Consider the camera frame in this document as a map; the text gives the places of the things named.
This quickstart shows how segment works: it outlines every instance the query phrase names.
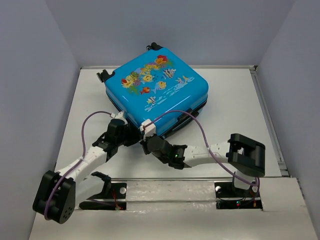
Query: purple cable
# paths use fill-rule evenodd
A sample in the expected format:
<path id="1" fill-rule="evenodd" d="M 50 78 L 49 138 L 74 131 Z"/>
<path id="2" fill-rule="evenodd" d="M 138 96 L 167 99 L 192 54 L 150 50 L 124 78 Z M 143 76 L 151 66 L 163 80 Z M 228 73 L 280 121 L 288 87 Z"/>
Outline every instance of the purple cable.
<path id="1" fill-rule="evenodd" d="M 183 113 L 183 114 L 187 114 L 189 117 L 191 117 L 195 122 L 196 124 L 198 124 L 201 132 L 202 132 L 202 136 L 203 136 L 203 140 L 204 140 L 204 144 L 205 146 L 209 149 L 209 153 L 211 155 L 211 157 L 213 157 L 213 159 L 216 161 L 217 164 L 219 164 L 225 171 L 227 171 L 230 175 L 232 175 L 233 177 L 239 179 L 240 181 L 246 183 L 246 184 L 249 184 L 250 186 L 253 186 L 253 187 L 259 187 L 259 180 L 257 180 L 257 177 L 255 178 L 255 184 L 245 180 L 244 178 L 240 177 L 240 176 L 237 176 L 236 174 L 234 174 L 232 171 L 230 171 L 226 166 L 224 166 L 214 155 L 214 153 L 211 151 L 210 149 L 210 146 L 208 144 L 208 141 L 207 141 L 207 137 L 206 137 L 206 134 L 205 134 L 205 131 L 204 131 L 204 128 L 201 126 L 200 122 L 190 113 L 186 112 L 186 111 L 182 111 L 182 110 L 171 110 L 171 111 L 167 111 L 163 114 L 161 114 L 160 116 L 158 116 L 156 119 L 154 119 L 153 121 L 151 121 L 150 123 L 148 123 L 147 125 L 144 126 L 144 129 L 148 126 L 150 126 L 151 124 L 154 124 L 156 121 L 158 121 L 159 119 L 161 119 L 164 115 L 166 114 L 169 114 L 169 113 Z"/>
<path id="2" fill-rule="evenodd" d="M 50 218 L 48 218 L 48 211 L 49 211 L 49 207 L 50 207 L 50 202 L 51 202 L 52 198 L 54 197 L 54 194 L 57 191 L 58 187 L 60 186 L 61 182 L 66 178 L 66 176 L 69 173 L 71 173 L 77 166 L 79 166 L 79 164 L 83 161 L 83 158 L 86 155 L 86 142 L 85 142 L 85 133 L 84 133 L 85 125 L 86 125 L 86 122 L 88 121 L 88 119 L 96 114 L 108 114 L 109 116 L 111 116 L 111 113 L 109 113 L 107 111 L 95 111 L 95 112 L 91 113 L 89 116 L 87 116 L 86 119 L 83 121 L 82 128 L 81 128 L 81 140 L 82 140 L 82 147 L 83 147 L 82 157 L 73 167 L 71 167 L 68 171 L 66 171 L 66 173 L 62 177 L 60 177 L 60 179 L 58 180 L 58 182 L 55 184 L 54 188 L 52 189 L 52 192 L 51 192 L 51 194 L 46 202 L 45 208 L 44 208 L 43 215 L 44 215 L 45 220 L 50 220 Z"/>

